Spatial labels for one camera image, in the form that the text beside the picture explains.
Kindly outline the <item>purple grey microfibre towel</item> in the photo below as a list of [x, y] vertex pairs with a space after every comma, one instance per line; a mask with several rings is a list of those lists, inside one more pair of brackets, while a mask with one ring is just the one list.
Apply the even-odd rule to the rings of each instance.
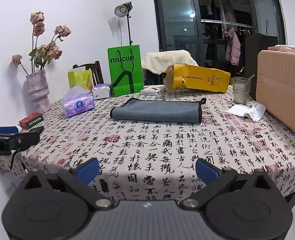
[[199, 124], [202, 121], [202, 105], [206, 101], [206, 98], [196, 102], [131, 98], [122, 106], [114, 107], [110, 116], [120, 120]]

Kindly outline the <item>red cigarette box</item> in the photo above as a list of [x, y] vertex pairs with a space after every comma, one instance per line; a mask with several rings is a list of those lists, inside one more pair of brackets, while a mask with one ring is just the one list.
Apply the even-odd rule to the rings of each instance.
[[19, 121], [19, 125], [23, 129], [30, 129], [44, 120], [42, 113], [32, 113]]

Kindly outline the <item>calligraphy print tablecloth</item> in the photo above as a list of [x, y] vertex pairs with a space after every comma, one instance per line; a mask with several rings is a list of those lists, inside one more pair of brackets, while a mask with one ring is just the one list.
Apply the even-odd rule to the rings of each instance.
[[99, 100], [95, 109], [66, 117], [62, 105], [45, 113], [38, 145], [15, 157], [0, 157], [0, 173], [22, 180], [28, 170], [54, 173], [90, 158], [100, 164], [91, 186], [112, 201], [120, 199], [181, 200], [203, 182], [196, 161], [239, 173], [264, 169], [280, 192], [295, 192], [295, 133], [269, 113], [260, 121], [228, 113], [233, 91], [224, 94], [175, 90], [160, 100], [206, 99], [200, 124], [114, 120], [110, 112], [129, 96]]

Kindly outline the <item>pink textured vase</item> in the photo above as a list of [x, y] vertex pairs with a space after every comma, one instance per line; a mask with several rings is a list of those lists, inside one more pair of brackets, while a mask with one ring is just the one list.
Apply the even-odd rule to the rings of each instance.
[[49, 86], [45, 70], [35, 72], [26, 77], [28, 99], [31, 101], [35, 113], [45, 113], [51, 109], [49, 101]]

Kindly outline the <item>purple tissue pack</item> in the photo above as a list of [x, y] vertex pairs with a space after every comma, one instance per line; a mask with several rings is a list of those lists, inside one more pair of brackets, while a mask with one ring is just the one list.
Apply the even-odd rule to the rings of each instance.
[[62, 108], [65, 116], [69, 118], [93, 110], [95, 103], [88, 90], [74, 86], [64, 95]]

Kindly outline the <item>crumpled white tissue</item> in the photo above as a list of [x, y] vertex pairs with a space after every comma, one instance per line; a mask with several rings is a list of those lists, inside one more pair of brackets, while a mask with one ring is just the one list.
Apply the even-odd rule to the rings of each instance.
[[257, 122], [263, 117], [265, 111], [266, 107], [256, 102], [252, 105], [252, 107], [248, 107], [242, 104], [236, 104], [229, 110], [227, 110], [226, 113], [241, 117], [247, 117], [252, 119], [254, 122]]

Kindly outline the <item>dried pink roses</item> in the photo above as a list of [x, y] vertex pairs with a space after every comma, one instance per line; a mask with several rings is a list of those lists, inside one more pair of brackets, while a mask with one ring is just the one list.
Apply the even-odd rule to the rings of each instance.
[[30, 15], [32, 24], [32, 48], [29, 53], [31, 63], [31, 73], [44, 70], [45, 65], [51, 61], [58, 60], [63, 51], [56, 42], [63, 42], [64, 38], [71, 34], [71, 30], [66, 25], [58, 25], [54, 29], [54, 34], [48, 44], [38, 44], [38, 38], [45, 32], [45, 17], [41, 11], [33, 12]]

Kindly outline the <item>yellow green carton box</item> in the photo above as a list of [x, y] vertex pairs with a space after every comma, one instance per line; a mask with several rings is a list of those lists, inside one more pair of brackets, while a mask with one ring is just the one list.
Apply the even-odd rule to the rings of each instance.
[[90, 69], [86, 69], [85, 67], [78, 67], [69, 70], [67, 75], [69, 88], [73, 88], [74, 86], [80, 86], [84, 89], [92, 90], [94, 87], [93, 75]]

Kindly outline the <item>dark wooden chair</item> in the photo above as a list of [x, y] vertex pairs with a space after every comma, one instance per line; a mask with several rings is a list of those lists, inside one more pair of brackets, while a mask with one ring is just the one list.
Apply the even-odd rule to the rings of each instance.
[[102, 71], [101, 71], [101, 65], [100, 65], [99, 61], [95, 61], [94, 63], [86, 63], [86, 64], [81, 64], [81, 65], [75, 64], [75, 65], [73, 65], [73, 69], [81, 68], [81, 67], [84, 67], [85, 70], [89, 70], [89, 69], [91, 70], [94, 86], [101, 85], [101, 84], [104, 83], [103, 75], [102, 75]]

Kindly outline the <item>white product box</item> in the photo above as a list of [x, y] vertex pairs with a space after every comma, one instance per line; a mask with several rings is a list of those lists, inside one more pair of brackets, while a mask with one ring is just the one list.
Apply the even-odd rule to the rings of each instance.
[[164, 91], [166, 91], [166, 88], [165, 88], [164, 85], [150, 85], [150, 86], [145, 86], [140, 91], [140, 94], [150, 95], [150, 96], [157, 96], [157, 95], [161, 94]]

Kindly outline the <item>green mucun paper bag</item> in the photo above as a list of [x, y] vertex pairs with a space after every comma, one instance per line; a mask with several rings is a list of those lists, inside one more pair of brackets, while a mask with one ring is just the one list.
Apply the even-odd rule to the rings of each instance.
[[107, 49], [114, 96], [139, 93], [144, 88], [139, 45]]

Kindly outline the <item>cream blanket on chair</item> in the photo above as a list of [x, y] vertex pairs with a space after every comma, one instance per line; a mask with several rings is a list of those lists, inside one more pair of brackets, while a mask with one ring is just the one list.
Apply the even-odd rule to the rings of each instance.
[[172, 50], [157, 53], [147, 53], [141, 59], [141, 66], [153, 74], [160, 75], [173, 64], [189, 64], [198, 66], [187, 50]]

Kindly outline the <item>pink hard suitcase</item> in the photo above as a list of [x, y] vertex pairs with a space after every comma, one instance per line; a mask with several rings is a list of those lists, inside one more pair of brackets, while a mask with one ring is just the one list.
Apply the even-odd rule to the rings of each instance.
[[295, 46], [259, 52], [256, 101], [295, 132]]

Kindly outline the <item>pink hanging jacket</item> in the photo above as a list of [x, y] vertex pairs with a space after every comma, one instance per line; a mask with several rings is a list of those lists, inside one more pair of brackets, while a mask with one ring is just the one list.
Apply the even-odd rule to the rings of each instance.
[[230, 28], [226, 33], [229, 37], [226, 48], [226, 60], [232, 65], [238, 66], [241, 55], [241, 44], [234, 28]]

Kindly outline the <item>dark framed glass door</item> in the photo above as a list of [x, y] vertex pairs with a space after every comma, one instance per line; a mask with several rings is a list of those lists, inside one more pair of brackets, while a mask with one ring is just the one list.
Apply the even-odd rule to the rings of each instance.
[[[236, 76], [246, 55], [285, 44], [280, 0], [154, 0], [160, 51], [187, 50], [198, 65]], [[241, 44], [239, 65], [226, 60], [234, 28]]]

